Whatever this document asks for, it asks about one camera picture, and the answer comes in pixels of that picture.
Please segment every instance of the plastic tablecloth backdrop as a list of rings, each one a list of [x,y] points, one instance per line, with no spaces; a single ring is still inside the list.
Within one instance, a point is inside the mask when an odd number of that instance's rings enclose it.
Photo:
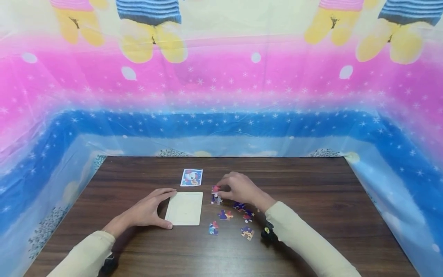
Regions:
[[[106,156],[344,156],[420,275],[441,276],[442,12],[3,1],[0,275],[24,274]]]

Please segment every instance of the left hand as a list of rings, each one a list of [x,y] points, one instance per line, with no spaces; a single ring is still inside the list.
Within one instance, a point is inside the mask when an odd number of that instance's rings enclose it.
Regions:
[[[122,213],[130,226],[158,226],[172,229],[172,223],[161,219],[157,213],[159,204],[177,194],[173,188],[158,188]]]
[[[126,229],[132,226],[158,226],[172,229],[172,223],[161,219],[157,213],[159,204],[177,193],[173,188],[158,188],[121,215],[115,217],[106,225],[105,231],[118,238]]]

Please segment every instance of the wood grain surface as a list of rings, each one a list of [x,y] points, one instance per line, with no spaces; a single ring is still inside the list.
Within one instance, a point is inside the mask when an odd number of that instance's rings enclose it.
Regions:
[[[180,187],[183,169],[203,169],[202,186]],[[86,236],[159,187],[202,191],[200,226],[132,228],[115,244],[113,276],[314,276],[282,243],[260,237],[264,215],[241,236],[242,213],[226,202],[211,205],[211,186],[230,171],[249,176],[335,246],[366,276],[418,276],[343,158],[157,158],[108,157],[25,276],[46,276]],[[159,209],[164,218],[167,201]],[[231,221],[218,220],[221,209]],[[216,220],[219,235],[208,235]]]

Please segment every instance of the picture card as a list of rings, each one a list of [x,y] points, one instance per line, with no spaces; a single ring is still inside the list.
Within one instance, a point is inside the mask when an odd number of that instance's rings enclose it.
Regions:
[[[196,187],[202,185],[203,169],[183,170],[181,187]]]
[[[203,192],[177,192],[169,200],[165,220],[174,226],[198,226],[202,202]]]

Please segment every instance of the sleeve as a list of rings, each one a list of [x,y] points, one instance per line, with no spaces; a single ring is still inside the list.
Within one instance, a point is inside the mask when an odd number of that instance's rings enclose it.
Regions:
[[[266,220],[274,226],[279,241],[297,252],[318,277],[361,277],[325,238],[282,202],[266,211]]]
[[[111,234],[103,231],[92,233],[74,246],[48,277],[97,277],[111,254],[114,242],[115,238]]]

